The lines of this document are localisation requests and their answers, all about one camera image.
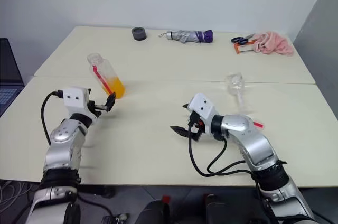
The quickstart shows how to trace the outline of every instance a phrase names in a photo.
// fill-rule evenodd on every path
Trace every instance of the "clear glass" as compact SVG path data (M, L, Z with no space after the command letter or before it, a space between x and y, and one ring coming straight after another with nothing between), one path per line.
M115 92L117 99L122 98L125 87L109 61L103 59L99 53L89 54L87 60L90 63L89 71L93 74L95 79L97 79L107 95Z
M243 91L245 88L245 81L240 72L230 74L227 76L228 92L233 96L237 96L238 106L240 113L245 113L245 105L243 101Z

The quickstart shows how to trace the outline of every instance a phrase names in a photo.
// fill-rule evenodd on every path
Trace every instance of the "white wall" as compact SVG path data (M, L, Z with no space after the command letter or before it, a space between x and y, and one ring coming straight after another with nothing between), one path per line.
M0 0L8 37L27 80L76 25L254 32L293 40L316 0Z
M338 118L338 0L317 0L294 45Z

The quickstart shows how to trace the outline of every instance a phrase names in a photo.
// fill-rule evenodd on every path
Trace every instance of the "white table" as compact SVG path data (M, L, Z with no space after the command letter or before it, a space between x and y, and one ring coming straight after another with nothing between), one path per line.
M82 150L83 183L253 185L246 174L198 175L189 159L187 139L169 128L187 125L189 114L182 105L197 92L206 94L219 113L236 113L236 101L223 83L124 83L125 96L89 129ZM50 91L68 86L90 87L92 100L105 101L104 91L93 78L34 77L0 118L1 179L40 181L48 148L40 120L41 104ZM250 116L265 123L264 134L279 158L289 163L285 168L297 185L338 185L338 122L316 85L251 83L244 97L252 110ZM45 109L48 131L67 115L63 100L51 97ZM207 136L193 144L201 169L205 170L222 145ZM239 151L229 143L215 169L237 160L241 160Z
M135 41L131 29L76 27L35 76L91 77L87 55L100 53L122 81L223 81L229 73L241 72L247 82L315 83L296 50L292 57L236 54L230 39L243 34L215 32L213 43L182 44L159 38L164 30L146 32L147 39Z

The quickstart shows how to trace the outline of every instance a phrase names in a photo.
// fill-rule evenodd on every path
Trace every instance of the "bottle cap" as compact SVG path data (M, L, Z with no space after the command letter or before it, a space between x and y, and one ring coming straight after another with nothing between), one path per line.
M142 41L147 38L146 31L142 27L135 27L132 29L132 34L135 40Z
M104 61L103 57L101 57L101 55L99 53L89 54L87 56L87 60L92 66L96 66L98 64L101 64Z

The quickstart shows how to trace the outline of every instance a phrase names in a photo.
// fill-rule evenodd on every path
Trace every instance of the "pink towel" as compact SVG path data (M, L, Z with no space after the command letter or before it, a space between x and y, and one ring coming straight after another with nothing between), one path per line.
M256 52L262 52L264 54L270 54L273 51L291 56L293 54L293 48L288 44L287 39L281 37L276 32L268 31L266 33L255 34L253 39L257 39L253 44L253 50Z

